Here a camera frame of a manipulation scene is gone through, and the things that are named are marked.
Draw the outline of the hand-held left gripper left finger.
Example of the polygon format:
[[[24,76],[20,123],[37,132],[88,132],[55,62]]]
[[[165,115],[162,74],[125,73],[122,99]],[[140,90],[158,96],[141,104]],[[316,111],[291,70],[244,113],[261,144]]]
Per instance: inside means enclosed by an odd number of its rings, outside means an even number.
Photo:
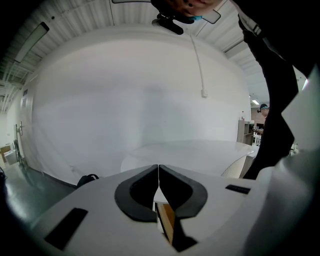
[[[158,165],[144,166],[142,171],[117,186],[114,200],[119,209],[130,219],[143,223],[156,223],[157,214],[153,211],[153,203],[158,187]]]

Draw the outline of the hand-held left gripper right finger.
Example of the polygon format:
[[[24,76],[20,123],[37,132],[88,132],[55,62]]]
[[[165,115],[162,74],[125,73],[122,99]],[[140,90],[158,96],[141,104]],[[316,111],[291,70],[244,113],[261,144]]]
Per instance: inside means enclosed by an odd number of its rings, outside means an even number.
[[[159,187],[179,219],[195,217],[208,199],[206,188],[199,182],[165,166],[158,166]]]

